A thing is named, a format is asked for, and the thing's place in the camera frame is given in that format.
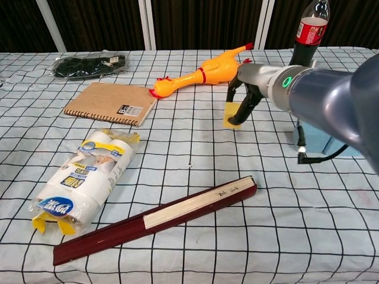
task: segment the coca-cola bottle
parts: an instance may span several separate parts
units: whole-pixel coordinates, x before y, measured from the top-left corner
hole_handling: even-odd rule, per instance
[[[330,16],[328,0],[313,0],[301,17],[290,65],[310,66]]]

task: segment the red bottle label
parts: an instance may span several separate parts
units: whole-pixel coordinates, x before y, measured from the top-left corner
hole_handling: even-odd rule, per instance
[[[296,41],[298,43],[306,44],[308,46],[316,46],[320,44],[326,30],[327,21],[324,19],[316,19],[318,18],[301,19],[296,34]]]

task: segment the green indicator light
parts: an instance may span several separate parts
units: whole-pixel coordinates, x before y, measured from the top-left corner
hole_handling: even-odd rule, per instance
[[[291,82],[292,82],[292,77],[291,76],[285,78],[284,81],[283,81],[283,84],[282,84],[283,88],[288,87]]]

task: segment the notebook spiral binding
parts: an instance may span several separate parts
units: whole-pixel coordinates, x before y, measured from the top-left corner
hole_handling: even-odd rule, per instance
[[[110,122],[116,122],[116,123],[121,123],[121,124],[129,124],[129,125],[137,126],[136,120],[128,120],[126,118],[117,118],[117,117],[111,117],[108,115],[100,115],[100,114],[90,114],[89,112],[73,111],[70,109],[65,109],[64,113],[67,115],[74,115],[76,117],[91,118],[93,120],[110,121]]]

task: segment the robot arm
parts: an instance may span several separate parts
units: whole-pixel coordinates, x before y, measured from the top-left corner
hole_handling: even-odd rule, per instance
[[[229,122],[243,123],[262,98],[359,150],[379,173],[379,55],[354,73],[303,66],[243,64],[227,102],[246,84],[247,96]]]

